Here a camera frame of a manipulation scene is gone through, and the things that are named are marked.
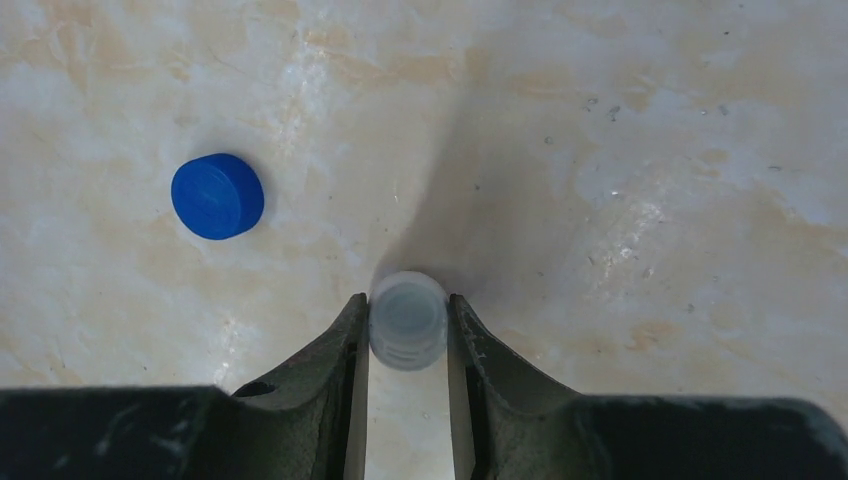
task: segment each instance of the clear bottle cap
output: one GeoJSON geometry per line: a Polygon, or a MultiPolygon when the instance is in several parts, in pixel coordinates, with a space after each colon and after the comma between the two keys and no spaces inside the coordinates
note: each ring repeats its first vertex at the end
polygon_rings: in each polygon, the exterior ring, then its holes
{"type": "Polygon", "coordinates": [[[422,370],[447,348],[447,294],[419,272],[397,272],[371,292],[368,329],[380,362],[403,371],[422,370]]]}

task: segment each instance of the blue bottle cap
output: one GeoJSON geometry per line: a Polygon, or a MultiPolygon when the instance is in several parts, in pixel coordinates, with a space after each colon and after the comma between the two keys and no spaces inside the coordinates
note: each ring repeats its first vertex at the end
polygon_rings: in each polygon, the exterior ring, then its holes
{"type": "Polygon", "coordinates": [[[171,201],[185,226],[210,240],[250,230],[265,208],[256,172],[226,153],[196,158],[180,167],[171,182],[171,201]]]}

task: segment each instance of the marble surface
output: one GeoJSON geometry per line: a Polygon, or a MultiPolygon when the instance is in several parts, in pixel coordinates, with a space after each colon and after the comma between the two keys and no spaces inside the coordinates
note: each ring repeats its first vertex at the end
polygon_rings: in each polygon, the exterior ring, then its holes
{"type": "MultiPolygon", "coordinates": [[[[582,392],[848,426],[848,4],[0,2],[0,385],[232,390],[417,268],[582,392]],[[186,160],[267,210],[177,220],[186,160]]],[[[367,478],[451,478],[444,359],[372,362],[367,478]]]]}

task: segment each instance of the screw hole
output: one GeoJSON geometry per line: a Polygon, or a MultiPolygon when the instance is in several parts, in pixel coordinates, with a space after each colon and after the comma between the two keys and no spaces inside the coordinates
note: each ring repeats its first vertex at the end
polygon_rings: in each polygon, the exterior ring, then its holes
{"type": "Polygon", "coordinates": [[[238,390],[236,390],[236,393],[234,393],[233,396],[239,398],[256,397],[259,395],[271,393],[276,389],[277,387],[271,385],[270,383],[250,382],[247,385],[244,385],[238,390]]]}

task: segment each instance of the bottle cap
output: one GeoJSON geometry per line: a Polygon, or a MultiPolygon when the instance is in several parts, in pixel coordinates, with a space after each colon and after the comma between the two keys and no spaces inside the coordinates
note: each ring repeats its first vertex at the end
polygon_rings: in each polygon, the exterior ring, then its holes
{"type": "Polygon", "coordinates": [[[183,224],[210,240],[250,230],[265,208],[256,172],[226,153],[196,158],[180,167],[171,182],[171,201],[183,224]]]}
{"type": "Polygon", "coordinates": [[[432,278],[398,272],[371,292],[368,318],[371,350],[384,365],[422,370],[447,348],[447,295],[432,278]]]}

